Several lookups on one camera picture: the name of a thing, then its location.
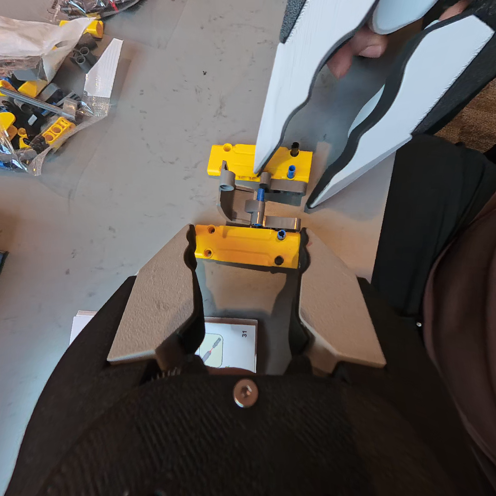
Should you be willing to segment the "clear bag black red parts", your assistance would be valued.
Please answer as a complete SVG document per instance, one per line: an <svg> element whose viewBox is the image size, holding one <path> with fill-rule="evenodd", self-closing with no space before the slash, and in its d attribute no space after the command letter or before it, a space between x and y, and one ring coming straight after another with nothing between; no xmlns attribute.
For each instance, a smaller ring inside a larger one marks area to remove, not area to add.
<svg viewBox="0 0 496 496"><path fill-rule="evenodd" d="M141 1L48 1L47 15L51 20L78 18L105 19L134 7Z"/></svg>

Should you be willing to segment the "open instruction booklet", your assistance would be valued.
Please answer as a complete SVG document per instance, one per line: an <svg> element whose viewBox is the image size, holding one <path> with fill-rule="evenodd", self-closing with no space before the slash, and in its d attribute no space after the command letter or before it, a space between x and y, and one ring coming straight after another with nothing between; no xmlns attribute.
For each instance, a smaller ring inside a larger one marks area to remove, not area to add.
<svg viewBox="0 0 496 496"><path fill-rule="evenodd" d="M71 342L68 352L78 364L96 370L132 362L155 361L165 375L180 368L187 354L196 354L212 369L257 370L257 322L204 318L199 312L188 317L146 315L129 311L121 320L108 320L100 313Z"/></svg>

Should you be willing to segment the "grey desk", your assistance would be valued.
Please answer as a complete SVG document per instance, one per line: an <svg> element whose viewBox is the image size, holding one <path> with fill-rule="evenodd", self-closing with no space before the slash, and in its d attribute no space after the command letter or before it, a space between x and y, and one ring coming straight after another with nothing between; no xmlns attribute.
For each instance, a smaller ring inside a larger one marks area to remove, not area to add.
<svg viewBox="0 0 496 496"><path fill-rule="evenodd" d="M214 144L254 144L285 1L143 1L106 22L123 40L108 117L72 137L40 177L1 171L1 494L38 397L69 344L79 310L97 311L185 224L223 224L206 165ZM284 146L314 151L312 185L337 158L348 127L379 89L400 45L324 70ZM309 215L296 213L357 275L370 280L392 159ZM205 310L252 310L283 371L292 284L270 274L199 263Z"/></svg>

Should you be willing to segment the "person's right hand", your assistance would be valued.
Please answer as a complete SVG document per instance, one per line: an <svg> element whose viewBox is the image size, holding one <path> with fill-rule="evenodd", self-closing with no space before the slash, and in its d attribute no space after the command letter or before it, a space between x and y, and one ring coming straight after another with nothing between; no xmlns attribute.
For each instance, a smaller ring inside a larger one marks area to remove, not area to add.
<svg viewBox="0 0 496 496"><path fill-rule="evenodd" d="M354 57L377 59L386 51L388 36L376 34L367 26L362 27L349 41L327 61L331 74L343 78L352 65Z"/></svg>

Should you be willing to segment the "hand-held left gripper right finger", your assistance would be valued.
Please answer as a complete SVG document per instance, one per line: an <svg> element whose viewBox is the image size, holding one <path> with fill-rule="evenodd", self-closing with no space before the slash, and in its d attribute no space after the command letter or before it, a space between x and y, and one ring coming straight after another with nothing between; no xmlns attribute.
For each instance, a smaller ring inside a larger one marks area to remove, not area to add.
<svg viewBox="0 0 496 496"><path fill-rule="evenodd" d="M311 230L301 231L291 354L317 374L339 363L383 369L386 358L355 273Z"/></svg>

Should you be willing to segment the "yellow panel with curved grey panel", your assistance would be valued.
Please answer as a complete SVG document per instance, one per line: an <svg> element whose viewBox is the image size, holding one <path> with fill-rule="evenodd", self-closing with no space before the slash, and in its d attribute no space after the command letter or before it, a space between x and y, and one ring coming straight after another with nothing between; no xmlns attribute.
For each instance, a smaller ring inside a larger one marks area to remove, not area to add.
<svg viewBox="0 0 496 496"><path fill-rule="evenodd" d="M276 180L263 172L257 189L236 185L225 160L217 207L226 225L196 225L197 258L282 269L299 267L301 219L266 214L266 193Z"/></svg>

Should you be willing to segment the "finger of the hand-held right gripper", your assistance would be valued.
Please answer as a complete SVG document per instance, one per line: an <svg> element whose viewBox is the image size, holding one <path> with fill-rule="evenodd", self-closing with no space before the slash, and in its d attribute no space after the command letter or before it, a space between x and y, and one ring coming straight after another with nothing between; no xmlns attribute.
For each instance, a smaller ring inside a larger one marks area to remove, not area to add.
<svg viewBox="0 0 496 496"><path fill-rule="evenodd" d="M381 90L360 110L341 155L306 209L344 189L414 136L436 133L495 77L495 14L459 14L409 40Z"/></svg>
<svg viewBox="0 0 496 496"><path fill-rule="evenodd" d="M378 1L305 1L277 46L257 135L253 171L260 174L281 145L291 118L309 100L326 61L354 36Z"/></svg>

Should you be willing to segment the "person's brown sweater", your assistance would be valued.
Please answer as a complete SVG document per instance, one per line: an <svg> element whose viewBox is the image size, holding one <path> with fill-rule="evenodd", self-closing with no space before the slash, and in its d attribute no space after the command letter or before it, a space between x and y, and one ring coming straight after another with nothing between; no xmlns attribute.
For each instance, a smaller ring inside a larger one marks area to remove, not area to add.
<svg viewBox="0 0 496 496"><path fill-rule="evenodd" d="M434 264L424 337L465 428L495 464L495 195Z"/></svg>

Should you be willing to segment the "person's black trousers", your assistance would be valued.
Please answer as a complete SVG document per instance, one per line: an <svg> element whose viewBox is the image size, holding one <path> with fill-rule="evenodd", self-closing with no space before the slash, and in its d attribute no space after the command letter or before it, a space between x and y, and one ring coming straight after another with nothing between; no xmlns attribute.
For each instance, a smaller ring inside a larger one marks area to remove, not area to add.
<svg viewBox="0 0 496 496"><path fill-rule="evenodd" d="M396 152L371 283L402 317L421 319L435 261L494 193L495 147L421 134Z"/></svg>

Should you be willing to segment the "small clear bag yellow parts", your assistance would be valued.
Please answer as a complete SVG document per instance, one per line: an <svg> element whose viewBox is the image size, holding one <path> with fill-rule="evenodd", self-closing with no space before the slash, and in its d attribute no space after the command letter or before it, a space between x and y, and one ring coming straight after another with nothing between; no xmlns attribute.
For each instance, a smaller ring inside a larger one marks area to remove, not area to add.
<svg viewBox="0 0 496 496"><path fill-rule="evenodd" d="M40 176L51 152L109 114L123 41L84 34L91 21L1 17L1 170Z"/></svg>

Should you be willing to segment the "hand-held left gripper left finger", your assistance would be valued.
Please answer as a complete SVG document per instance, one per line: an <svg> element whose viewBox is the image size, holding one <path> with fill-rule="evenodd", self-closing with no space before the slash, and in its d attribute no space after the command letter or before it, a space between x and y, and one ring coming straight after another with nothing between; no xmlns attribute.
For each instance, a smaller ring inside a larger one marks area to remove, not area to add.
<svg viewBox="0 0 496 496"><path fill-rule="evenodd" d="M161 369L175 369L200 347L205 321L195 249L195 227L188 224L139 270L109 363L152 359Z"/></svg>

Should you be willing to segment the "yellow panel with grey beam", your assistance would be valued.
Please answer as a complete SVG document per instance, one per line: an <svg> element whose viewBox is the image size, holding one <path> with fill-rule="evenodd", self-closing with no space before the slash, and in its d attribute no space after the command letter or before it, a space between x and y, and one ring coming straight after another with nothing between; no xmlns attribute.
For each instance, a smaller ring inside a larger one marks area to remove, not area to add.
<svg viewBox="0 0 496 496"><path fill-rule="evenodd" d="M211 148L207 174L220 177L223 167L234 174L235 182L252 183L252 187L265 187L294 195L305 195L312 166L313 153L300 151L297 143L293 148L280 147L276 150L262 173L253 170L255 145L236 144L214 145Z"/></svg>

